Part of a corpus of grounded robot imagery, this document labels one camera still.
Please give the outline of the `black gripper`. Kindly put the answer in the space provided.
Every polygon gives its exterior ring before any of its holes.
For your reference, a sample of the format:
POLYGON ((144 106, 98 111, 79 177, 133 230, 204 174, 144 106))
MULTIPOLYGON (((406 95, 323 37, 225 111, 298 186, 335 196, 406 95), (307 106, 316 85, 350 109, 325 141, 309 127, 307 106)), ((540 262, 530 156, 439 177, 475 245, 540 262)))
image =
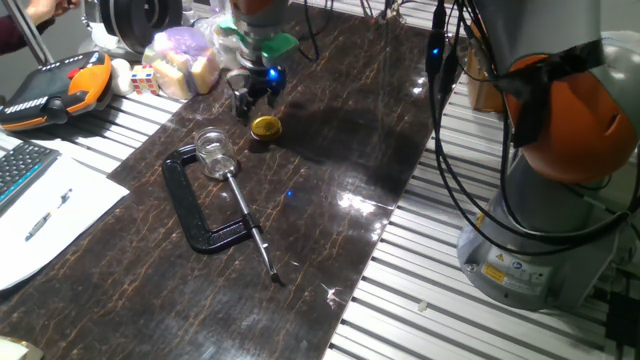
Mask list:
POLYGON ((268 67, 237 68, 227 73, 227 85, 231 90, 233 113, 242 123, 247 124, 251 111, 251 103, 262 98, 267 99, 267 105, 275 109, 279 91, 272 90, 273 69, 268 67))

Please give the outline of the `person's bare hand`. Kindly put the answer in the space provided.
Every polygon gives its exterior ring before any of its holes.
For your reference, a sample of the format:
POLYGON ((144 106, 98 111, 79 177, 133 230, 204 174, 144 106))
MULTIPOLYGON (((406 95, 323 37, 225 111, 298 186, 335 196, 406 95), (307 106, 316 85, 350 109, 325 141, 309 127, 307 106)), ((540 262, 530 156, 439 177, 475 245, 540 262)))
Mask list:
POLYGON ((80 0, 31 0, 26 13, 34 25, 39 25, 78 8, 80 4, 80 0))

